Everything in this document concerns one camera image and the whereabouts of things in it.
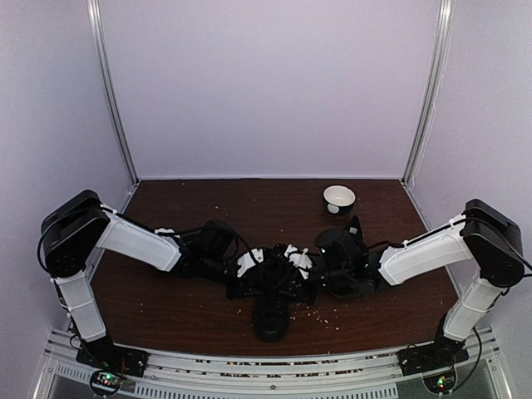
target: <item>white piece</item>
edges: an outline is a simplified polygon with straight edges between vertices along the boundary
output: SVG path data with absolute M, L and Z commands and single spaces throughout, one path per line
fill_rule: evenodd
M 386 249 L 379 269 L 382 277 L 390 285 L 398 285 L 435 268 L 473 259 L 473 254 L 460 236 L 464 224 L 454 224 L 403 248 Z
M 308 272 L 302 269 L 310 269 L 313 266 L 313 261 L 308 257 L 307 252 L 308 248 L 305 248 L 302 254 L 295 254 L 294 252 L 299 252 L 299 249 L 291 244 L 288 245 L 286 251 L 284 251 L 284 256 L 292 262 L 292 264 L 299 269 L 299 272 L 306 280 L 308 278 Z
M 257 259 L 257 262 L 262 263 L 264 260 L 263 250 L 262 249 L 252 249 L 251 250 L 255 259 Z M 244 276 L 244 274 L 250 270 L 251 268 L 255 267 L 255 261 L 251 258 L 251 255 L 249 252 L 246 252 L 244 255 L 242 255 L 237 261 L 236 264 L 240 266 L 239 271 L 236 273 L 238 278 L 241 278 Z
M 96 243 L 97 248 L 109 249 L 138 259 L 169 272 L 179 260 L 179 247 L 172 238 L 160 237 L 136 224 L 106 211 L 109 224 Z
M 503 291 L 505 288 L 496 287 L 481 278 L 480 270 L 477 270 L 473 283 L 447 314 L 443 325 L 444 335 L 455 341 L 463 341 L 469 337 L 471 329 L 488 313 Z
M 66 304 L 66 310 L 76 322 L 81 339 L 95 341 L 106 335 L 106 325 L 94 299 L 85 272 L 80 271 L 68 278 L 54 278 Z

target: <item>dark wood board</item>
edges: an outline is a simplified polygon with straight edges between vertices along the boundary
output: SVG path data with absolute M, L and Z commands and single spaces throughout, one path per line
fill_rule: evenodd
M 360 217 L 368 244 L 402 241 L 425 231 L 394 180 L 145 181 L 126 214 L 153 227 L 177 230 L 222 219 L 253 247 L 292 243 L 313 249 L 320 232 L 343 227 L 350 218 L 323 209 L 322 192 L 331 184 L 347 185 L 356 193 L 352 214 Z M 212 355 L 308 355 L 423 342 L 434 337 L 440 318 L 456 301 L 443 268 L 360 299 L 324 294 L 315 307 L 293 304 L 295 320 L 287 336 L 272 344 L 254 335 L 253 300 L 229 301 L 221 284 L 172 278 L 134 259 L 106 253 L 92 287 L 116 342 Z

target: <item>white wall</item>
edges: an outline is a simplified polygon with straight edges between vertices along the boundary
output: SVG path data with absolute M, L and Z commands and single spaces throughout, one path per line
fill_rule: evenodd
M 444 83 L 414 194 L 433 225 L 478 197 L 508 215 L 532 259 L 532 4 L 460 0 Z M 452 268 L 463 290 L 474 266 Z M 530 397 L 532 282 L 489 316 L 515 397 Z
M 52 325 L 36 261 L 42 219 L 85 188 L 120 206 L 128 179 L 83 0 L 0 7 L 0 397 L 26 397 Z
M 102 2 L 139 175 L 401 176 L 439 4 Z

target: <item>white backdrop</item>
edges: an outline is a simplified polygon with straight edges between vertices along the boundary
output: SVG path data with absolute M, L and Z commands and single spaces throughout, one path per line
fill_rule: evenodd
M 439 4 L 102 2 L 140 177 L 400 177 Z

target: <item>metal pole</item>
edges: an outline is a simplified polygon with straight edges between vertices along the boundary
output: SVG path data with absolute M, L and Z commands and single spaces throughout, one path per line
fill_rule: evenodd
M 436 30 L 436 40 L 434 52 L 432 54 L 431 72 L 426 86 L 425 98 L 421 108 L 421 114 L 416 128 L 416 136 L 412 143 L 412 148 L 405 173 L 402 177 L 404 185 L 409 186 L 415 174 L 416 166 L 421 155 L 424 139 L 431 119 L 431 109 L 436 99 L 438 86 L 441 83 L 441 71 L 445 64 L 446 52 L 451 32 L 451 15 L 454 0 L 441 0 L 440 19 Z
M 98 55 L 98 61 L 100 63 L 101 77 L 103 79 L 107 107 L 109 108 L 109 114 L 111 115 L 113 130 L 118 141 L 122 159 L 126 164 L 127 173 L 129 175 L 131 184 L 136 185 L 139 182 L 139 177 L 136 173 L 135 165 L 133 165 L 130 148 L 127 144 L 124 126 L 122 125 L 122 119 L 118 110 L 118 103 L 116 101 L 115 88 L 111 79 L 111 69 L 109 68 L 106 42 L 103 34 L 103 27 L 101 25 L 100 1 L 87 0 L 87 5 L 89 9 L 89 19 L 91 21 L 92 36 L 94 37 L 94 42 L 96 44 L 96 52 Z

